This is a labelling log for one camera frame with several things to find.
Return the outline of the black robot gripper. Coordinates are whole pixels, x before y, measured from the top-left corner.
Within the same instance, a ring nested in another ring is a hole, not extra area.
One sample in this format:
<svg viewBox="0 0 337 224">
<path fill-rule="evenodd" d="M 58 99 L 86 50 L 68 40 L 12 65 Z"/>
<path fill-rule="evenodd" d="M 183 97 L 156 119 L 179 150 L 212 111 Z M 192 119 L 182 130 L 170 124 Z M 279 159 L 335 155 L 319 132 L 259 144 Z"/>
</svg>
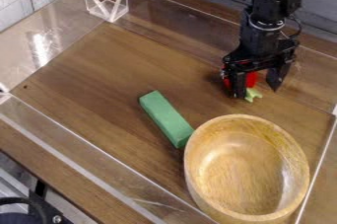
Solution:
<svg viewBox="0 0 337 224">
<path fill-rule="evenodd" d="M 295 62 L 299 41 L 294 38 L 240 38 L 238 48 L 223 57 L 223 72 L 230 74 L 232 96 L 247 96 L 247 74 L 268 70 L 267 82 L 276 91 Z"/>
</svg>

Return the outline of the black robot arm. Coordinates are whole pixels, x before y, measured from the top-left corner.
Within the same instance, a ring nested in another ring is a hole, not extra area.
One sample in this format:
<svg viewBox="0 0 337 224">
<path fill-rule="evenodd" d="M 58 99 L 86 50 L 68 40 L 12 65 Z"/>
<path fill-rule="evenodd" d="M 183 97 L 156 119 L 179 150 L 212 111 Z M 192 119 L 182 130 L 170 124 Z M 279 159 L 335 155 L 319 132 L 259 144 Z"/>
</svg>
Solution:
<svg viewBox="0 0 337 224">
<path fill-rule="evenodd" d="M 276 91 L 296 59 L 298 30 L 282 34 L 284 21 L 294 19 L 302 0 L 252 0 L 243 11 L 239 47 L 223 57 L 222 78 L 234 98 L 246 99 L 256 84 L 256 73 L 267 70 L 267 82 Z"/>
</svg>

